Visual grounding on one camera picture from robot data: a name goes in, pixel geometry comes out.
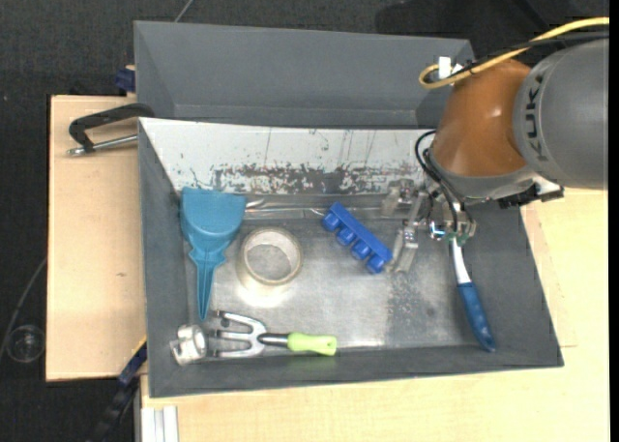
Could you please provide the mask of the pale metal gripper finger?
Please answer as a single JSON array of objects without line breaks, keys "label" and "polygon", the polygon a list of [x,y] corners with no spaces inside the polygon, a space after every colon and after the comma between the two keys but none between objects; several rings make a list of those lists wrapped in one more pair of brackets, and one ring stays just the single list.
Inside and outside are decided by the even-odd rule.
[{"label": "pale metal gripper finger", "polygon": [[380,215],[392,216],[398,209],[410,208],[417,198],[417,185],[414,180],[402,178],[389,184],[386,197],[381,202]]},{"label": "pale metal gripper finger", "polygon": [[397,231],[393,244],[393,260],[390,264],[390,271],[392,273],[409,273],[418,247],[418,226],[414,222],[404,221]]}]

